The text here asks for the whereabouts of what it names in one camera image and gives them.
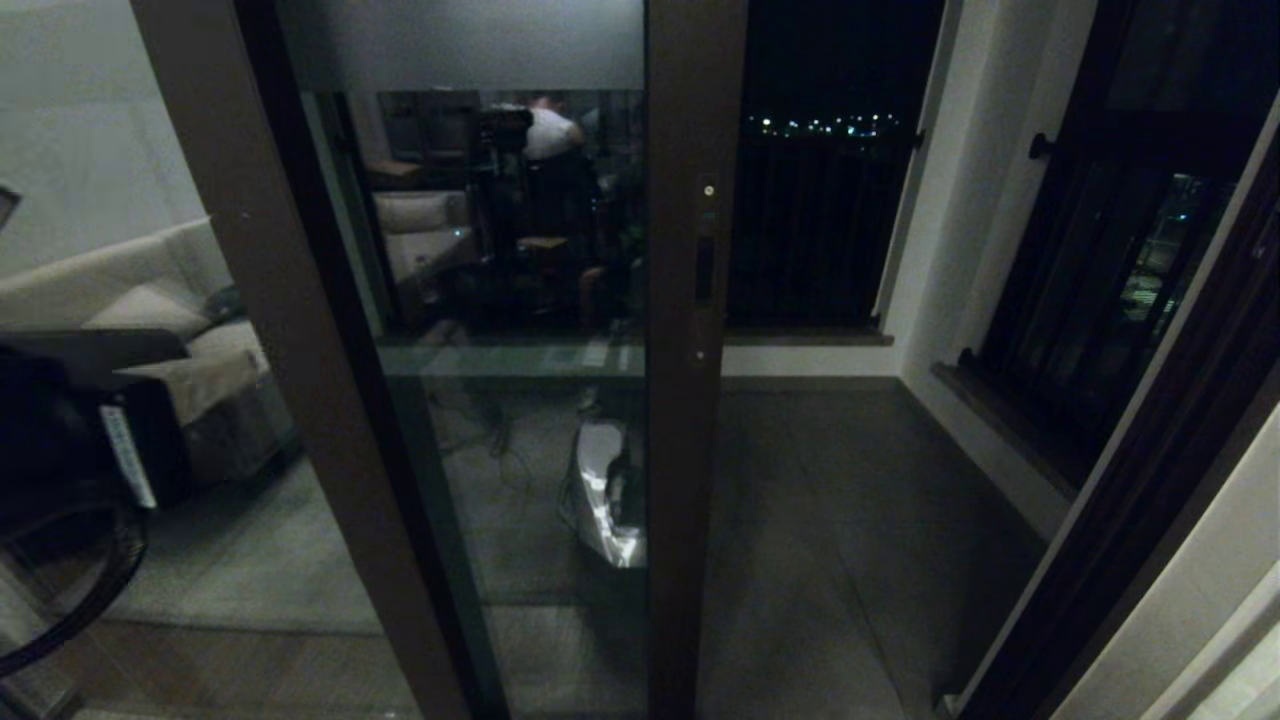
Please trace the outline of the brown framed sliding glass door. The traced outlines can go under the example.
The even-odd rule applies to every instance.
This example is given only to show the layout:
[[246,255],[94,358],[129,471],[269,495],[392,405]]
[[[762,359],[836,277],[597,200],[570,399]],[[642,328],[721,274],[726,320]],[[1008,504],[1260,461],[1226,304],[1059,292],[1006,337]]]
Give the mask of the brown framed sliding glass door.
[[695,720],[748,0],[274,3],[509,720]]

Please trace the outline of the beige sofa cushion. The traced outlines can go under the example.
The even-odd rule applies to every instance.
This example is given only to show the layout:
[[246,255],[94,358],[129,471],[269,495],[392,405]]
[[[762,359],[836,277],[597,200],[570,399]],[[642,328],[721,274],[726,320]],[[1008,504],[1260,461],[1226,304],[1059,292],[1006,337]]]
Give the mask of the beige sofa cushion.
[[200,305],[187,293],[164,286],[138,284],[79,327],[92,331],[166,331],[180,340],[191,340],[211,324]]

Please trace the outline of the beige sofa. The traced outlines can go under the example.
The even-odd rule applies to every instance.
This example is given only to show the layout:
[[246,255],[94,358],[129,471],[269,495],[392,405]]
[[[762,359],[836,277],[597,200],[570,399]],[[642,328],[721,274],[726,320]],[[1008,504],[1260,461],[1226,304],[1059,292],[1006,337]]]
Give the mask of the beige sofa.
[[[138,284],[187,293],[202,311],[211,293],[236,282],[211,223],[189,222],[0,279],[0,332],[92,331],[81,324]],[[174,336],[183,359],[141,372],[172,392],[191,480],[216,486],[289,462],[300,441],[248,316],[212,323],[191,340]]]

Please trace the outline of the grey rug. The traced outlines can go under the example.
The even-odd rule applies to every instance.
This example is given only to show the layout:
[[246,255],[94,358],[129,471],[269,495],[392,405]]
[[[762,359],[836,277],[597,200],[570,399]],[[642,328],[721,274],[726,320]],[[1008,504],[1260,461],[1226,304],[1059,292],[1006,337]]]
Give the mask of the grey rug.
[[380,635],[381,624],[312,464],[159,514],[111,620]]

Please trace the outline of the brown balcony ledge cap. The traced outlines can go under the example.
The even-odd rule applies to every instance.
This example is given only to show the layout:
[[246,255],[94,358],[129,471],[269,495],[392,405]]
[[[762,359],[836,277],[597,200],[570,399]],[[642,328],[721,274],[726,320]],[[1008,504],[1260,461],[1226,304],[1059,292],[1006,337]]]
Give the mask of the brown balcony ledge cap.
[[891,347],[895,337],[872,328],[731,328],[723,343],[733,347]]

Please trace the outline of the black metal balcony railing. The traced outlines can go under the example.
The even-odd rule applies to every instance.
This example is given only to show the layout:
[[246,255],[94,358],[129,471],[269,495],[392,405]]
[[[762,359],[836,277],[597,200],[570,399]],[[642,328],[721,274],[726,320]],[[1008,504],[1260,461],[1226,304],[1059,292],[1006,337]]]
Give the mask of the black metal balcony railing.
[[742,138],[730,324],[872,328],[908,169],[920,142],[904,132]]

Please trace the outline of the brown window sill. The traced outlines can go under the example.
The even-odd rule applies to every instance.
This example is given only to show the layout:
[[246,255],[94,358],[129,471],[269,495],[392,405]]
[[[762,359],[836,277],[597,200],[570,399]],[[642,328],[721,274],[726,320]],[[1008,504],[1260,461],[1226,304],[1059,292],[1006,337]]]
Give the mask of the brown window sill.
[[1074,447],[1036,423],[1011,400],[972,369],[933,363],[931,374],[974,411],[983,423],[1012,446],[1066,500],[1073,501],[1088,468]]

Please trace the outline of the dark brown door jamb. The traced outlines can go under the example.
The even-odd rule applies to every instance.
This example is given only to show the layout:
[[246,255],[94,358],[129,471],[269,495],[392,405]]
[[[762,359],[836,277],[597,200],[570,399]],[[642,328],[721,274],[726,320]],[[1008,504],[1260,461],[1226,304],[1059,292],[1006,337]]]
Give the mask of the dark brown door jamb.
[[954,720],[1050,720],[1280,402],[1280,94],[1181,307]]

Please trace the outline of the brown fixed door frame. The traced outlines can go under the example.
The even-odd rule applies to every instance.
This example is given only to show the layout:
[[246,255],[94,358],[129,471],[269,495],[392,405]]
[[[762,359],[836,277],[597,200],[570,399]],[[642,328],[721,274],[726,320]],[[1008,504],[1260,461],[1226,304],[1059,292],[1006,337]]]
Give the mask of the brown fixed door frame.
[[128,0],[271,372],[425,720],[509,720],[468,647],[274,0]]

